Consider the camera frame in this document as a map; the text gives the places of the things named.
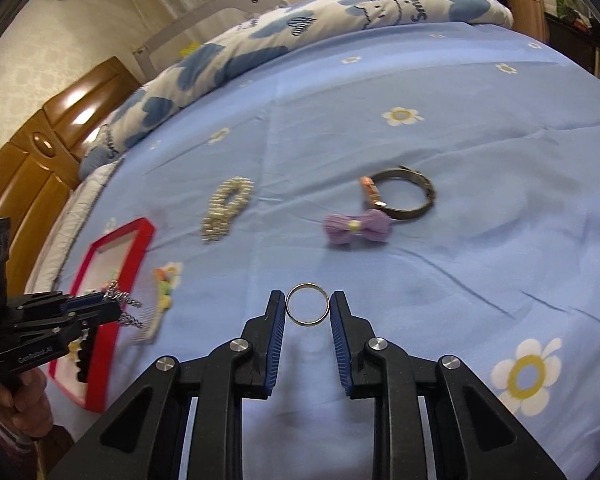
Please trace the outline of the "person's left hand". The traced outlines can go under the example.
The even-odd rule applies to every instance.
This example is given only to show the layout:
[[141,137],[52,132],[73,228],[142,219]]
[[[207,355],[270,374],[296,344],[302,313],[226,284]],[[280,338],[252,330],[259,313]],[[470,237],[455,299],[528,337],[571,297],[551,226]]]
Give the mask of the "person's left hand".
[[45,392],[46,376],[34,368],[21,374],[19,380],[20,387],[15,393],[0,382],[0,423],[17,436],[45,437],[54,424]]

